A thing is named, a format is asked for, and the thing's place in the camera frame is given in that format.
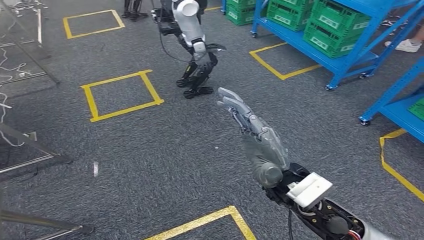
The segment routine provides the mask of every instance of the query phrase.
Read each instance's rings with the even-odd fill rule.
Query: floor marking
[[[90,109],[91,116],[92,116],[90,121],[93,123],[93,122],[97,122],[97,121],[100,121],[100,120],[109,119],[109,118],[112,118],[112,117],[116,117],[116,116],[119,116],[119,115],[127,114],[127,113],[134,112],[134,111],[137,111],[137,110],[140,110],[140,109],[144,109],[144,108],[147,108],[147,107],[160,105],[160,104],[164,103],[164,100],[159,97],[158,93],[156,92],[155,88],[153,87],[152,83],[150,82],[149,78],[147,77],[147,73],[150,73],[150,72],[153,72],[153,71],[148,69],[148,70],[128,74],[128,75],[125,75],[125,76],[119,76],[119,77],[115,77],[115,78],[111,78],[111,79],[107,79],[107,80],[103,80],[103,81],[97,81],[97,82],[89,83],[89,84],[86,84],[86,85],[82,85],[81,88],[84,90],[85,96],[87,98],[88,108]],[[129,108],[126,108],[126,109],[122,109],[122,110],[119,110],[119,111],[111,112],[111,113],[108,113],[108,114],[105,114],[105,115],[99,115],[99,111],[97,109],[97,105],[96,105],[93,93],[91,91],[91,88],[95,87],[95,86],[102,85],[102,84],[112,83],[112,82],[132,78],[132,77],[136,77],[136,76],[141,77],[141,79],[143,80],[144,85],[146,86],[148,92],[152,96],[153,101],[147,102],[147,103],[144,103],[144,104],[141,104],[141,105],[129,107]]]
[[[220,8],[221,6],[209,7],[209,8],[206,8],[205,11],[212,11],[212,10],[220,9]]]
[[[275,76],[277,76],[281,80],[286,80],[288,78],[291,78],[291,77],[297,76],[299,74],[303,74],[303,73],[306,73],[306,72],[309,72],[309,71],[312,71],[314,69],[317,69],[317,68],[320,68],[321,67],[321,65],[317,64],[317,65],[305,67],[305,68],[302,68],[300,70],[293,71],[293,72],[290,72],[290,73],[287,73],[287,74],[282,74],[279,71],[277,71],[275,68],[273,68],[271,65],[269,65],[267,62],[265,62],[257,54],[259,52],[262,52],[262,51],[265,51],[265,50],[268,50],[268,49],[273,49],[273,48],[276,48],[276,47],[279,47],[279,46],[282,46],[282,45],[286,45],[286,44],[287,44],[287,42],[283,42],[283,43],[275,44],[275,45],[272,45],[272,46],[266,46],[266,47],[263,47],[263,48],[260,48],[260,49],[257,49],[257,50],[250,51],[249,54],[256,61],[258,61],[262,66],[264,66],[266,69],[268,69],[268,71],[270,71],[271,73],[273,73]]]
[[[228,215],[230,215],[234,219],[235,224],[237,224],[238,228],[240,229],[241,233],[243,234],[246,240],[256,240],[256,237],[253,234],[252,230],[246,224],[242,215],[239,213],[235,206],[228,206],[206,216],[202,216],[191,222],[174,227],[168,231],[146,238],[145,240],[167,240]]]
[[[99,175],[99,163],[98,162],[93,162],[93,174],[94,177],[97,177]]]
[[[117,27],[112,27],[112,28],[98,30],[98,31],[89,32],[89,33],[82,33],[82,34],[78,34],[78,35],[72,35],[71,28],[69,27],[69,21],[68,21],[69,19],[80,18],[80,17],[90,16],[90,15],[95,15],[95,14],[109,13],[109,12],[112,13],[114,18],[116,19],[116,21],[118,23]],[[84,37],[84,36],[88,36],[88,35],[92,35],[92,34],[99,34],[99,33],[104,33],[104,32],[108,32],[108,31],[112,31],[112,30],[125,28],[125,25],[124,25],[124,22],[122,22],[122,19],[120,18],[120,16],[118,15],[117,11],[111,9],[111,10],[104,10],[104,11],[97,11],[97,12],[81,14],[81,15],[77,15],[77,16],[64,17],[63,18],[63,27],[65,29],[67,39],[74,39],[74,38]]]
[[[391,133],[388,133],[384,136],[380,137],[380,159],[381,159],[381,165],[383,166],[383,169],[386,170],[389,174],[391,174],[394,178],[396,178],[402,185],[404,185],[409,191],[411,191],[413,194],[415,194],[421,201],[424,202],[424,193],[420,191],[415,185],[413,185],[411,182],[409,182],[405,177],[400,175],[393,167],[391,167],[384,158],[384,145],[386,139],[394,139],[397,138],[403,134],[405,134],[407,131],[403,128],[398,129],[396,131],[393,131]]]

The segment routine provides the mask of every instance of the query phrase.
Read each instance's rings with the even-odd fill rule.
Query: gray carpet
[[[157,26],[150,19],[125,20],[122,29],[67,39],[63,17],[119,12],[122,1],[45,3],[49,20],[44,39],[52,57],[42,62],[61,84],[54,86],[40,77],[0,90],[11,96],[7,124],[24,133],[36,131],[40,142],[74,162],[50,161],[2,175],[5,208],[96,227],[90,235],[73,233],[62,240],[137,240],[233,205],[257,239],[288,239],[287,211],[267,199],[252,179],[236,124],[216,106],[215,94],[184,99],[175,80],[186,64],[162,51]],[[220,3],[214,0],[209,5]],[[149,11],[151,4],[144,2],[143,9]],[[71,27],[83,33],[98,30],[104,21],[91,17],[89,23],[73,21]],[[235,26],[219,10],[208,11],[202,21],[208,41],[228,48],[218,56],[211,87],[224,87],[244,98],[279,131],[291,161],[333,182],[332,199],[381,231],[402,240],[422,239],[423,202],[388,174],[379,159],[379,137],[398,127],[379,115],[370,127],[360,126],[357,119],[423,55],[422,50],[396,52],[374,77],[345,81],[328,92],[324,85],[332,74],[323,68],[282,81],[249,55],[280,43],[277,37],[253,39],[249,25]],[[109,21],[104,24],[113,26]],[[172,55],[189,59],[173,36],[163,41]],[[16,49],[8,51],[11,59],[26,61]],[[314,64],[289,45],[259,55],[282,73]],[[90,122],[80,86],[147,69],[153,71],[147,76],[163,104]],[[92,92],[100,114],[151,100],[136,77],[93,87]],[[27,146],[0,148],[2,167],[34,156],[39,155]],[[387,141],[387,162],[420,189],[424,189],[423,156],[423,144],[409,134]],[[96,177],[94,162],[99,167]],[[3,226],[7,240],[34,239],[54,231],[15,223]],[[293,231],[295,240],[317,239],[297,220]],[[173,239],[243,237],[226,216]]]

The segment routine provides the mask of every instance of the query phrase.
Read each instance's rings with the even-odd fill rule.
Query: white sneaker
[[[391,41],[386,41],[384,45],[388,47],[391,43],[392,43]],[[412,45],[411,41],[409,39],[406,39],[401,41],[399,45],[397,45],[396,50],[404,51],[407,53],[416,53],[420,49],[421,45],[423,44]]]

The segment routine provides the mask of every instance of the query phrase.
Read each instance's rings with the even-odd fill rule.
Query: green crate
[[[270,0],[266,17],[281,26],[295,32],[305,29],[311,10],[297,11],[280,4],[281,1]]]
[[[419,119],[424,121],[424,97],[414,103],[408,108],[408,110],[417,116]]]
[[[296,10],[298,12],[303,12],[312,9],[314,2],[316,0],[273,0],[274,2],[279,3],[282,6],[288,7],[290,9]]]
[[[255,15],[255,6],[238,9],[232,4],[226,5],[226,18],[237,26],[251,24]]]
[[[247,9],[254,8],[256,0],[227,0],[227,4],[231,5],[235,9]]]
[[[354,48],[359,36],[342,38],[325,30],[316,20],[310,19],[303,34],[303,40],[331,59],[347,55]]]
[[[311,19],[339,37],[349,38],[361,35],[371,18],[332,0],[316,0]]]

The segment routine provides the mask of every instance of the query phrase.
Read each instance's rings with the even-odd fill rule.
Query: cable
[[[292,211],[288,210],[288,237],[290,240],[293,240],[293,229],[292,229]]]
[[[155,9],[155,3],[153,2],[153,0],[150,0],[150,2],[151,2],[152,8]],[[183,63],[188,63],[188,64],[194,63],[195,62],[194,60],[186,61],[186,60],[179,59],[178,57],[174,57],[166,50],[166,48],[164,46],[164,41],[162,40],[162,33],[161,33],[162,11],[163,11],[163,9],[164,9],[163,7],[160,8],[160,16],[159,16],[160,20],[157,22],[157,29],[159,30],[160,45],[162,46],[163,51],[165,52],[166,55],[168,55],[169,57],[171,57],[172,59],[175,59],[177,61],[180,61],[180,62],[183,62]]]
[[[357,233],[354,230],[349,230],[348,233],[350,236],[352,236],[354,238],[354,240],[361,240],[361,236],[359,235],[359,233]]]

